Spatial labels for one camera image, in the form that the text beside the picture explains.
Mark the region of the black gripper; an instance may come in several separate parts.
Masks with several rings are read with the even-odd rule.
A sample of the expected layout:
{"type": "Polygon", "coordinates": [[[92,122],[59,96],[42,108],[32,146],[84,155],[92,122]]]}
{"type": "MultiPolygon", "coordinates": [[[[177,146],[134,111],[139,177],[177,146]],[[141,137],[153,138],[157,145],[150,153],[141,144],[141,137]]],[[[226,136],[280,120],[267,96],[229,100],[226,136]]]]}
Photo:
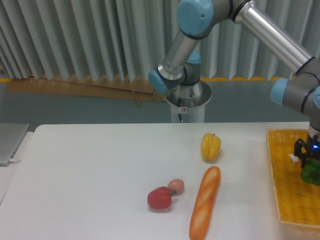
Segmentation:
{"type": "Polygon", "coordinates": [[[307,140],[299,138],[294,143],[293,155],[301,160],[301,168],[305,167],[309,158],[315,160],[320,159],[320,142],[318,141],[318,136],[313,137],[307,136],[307,140]]]}

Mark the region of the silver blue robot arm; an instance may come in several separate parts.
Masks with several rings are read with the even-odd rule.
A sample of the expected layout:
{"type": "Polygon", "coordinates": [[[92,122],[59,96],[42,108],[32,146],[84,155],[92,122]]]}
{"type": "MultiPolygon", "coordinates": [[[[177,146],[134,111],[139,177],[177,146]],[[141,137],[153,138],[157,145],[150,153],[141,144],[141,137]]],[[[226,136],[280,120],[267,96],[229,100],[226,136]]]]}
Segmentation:
{"type": "Polygon", "coordinates": [[[160,94],[186,106],[200,75],[276,77],[271,100],[309,118],[293,147],[306,166],[320,158],[320,3],[317,0],[182,0],[178,31],[148,78],[160,94]]]}

